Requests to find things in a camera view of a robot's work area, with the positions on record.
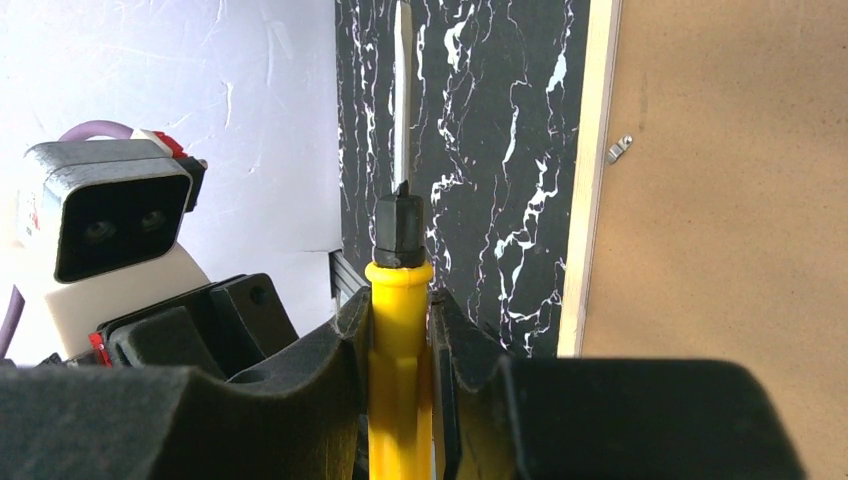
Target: black camera face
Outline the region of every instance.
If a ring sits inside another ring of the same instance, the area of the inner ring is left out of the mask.
[[[65,200],[56,280],[80,281],[168,253],[191,180],[174,175],[91,185]]]

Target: screwdriver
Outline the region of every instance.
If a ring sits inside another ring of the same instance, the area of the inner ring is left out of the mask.
[[[368,463],[371,480],[432,478],[432,363],[426,342],[424,200],[410,194],[409,81],[412,9],[395,8],[392,193],[377,201],[371,281],[373,337],[368,352]]]

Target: white wall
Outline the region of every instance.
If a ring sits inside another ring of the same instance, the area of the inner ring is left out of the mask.
[[[82,121],[163,129],[210,165],[180,242],[213,280],[270,274],[308,332],[341,244],[334,25],[331,1],[0,0],[0,194]]]

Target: yellow handle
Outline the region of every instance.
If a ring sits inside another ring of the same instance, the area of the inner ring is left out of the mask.
[[[427,284],[433,267],[365,269],[371,281],[374,342],[368,353],[368,463],[371,480],[432,478],[431,356]]]

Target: wooden frame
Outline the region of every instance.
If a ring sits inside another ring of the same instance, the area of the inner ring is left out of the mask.
[[[589,299],[622,0],[592,0],[557,356],[579,356]]]

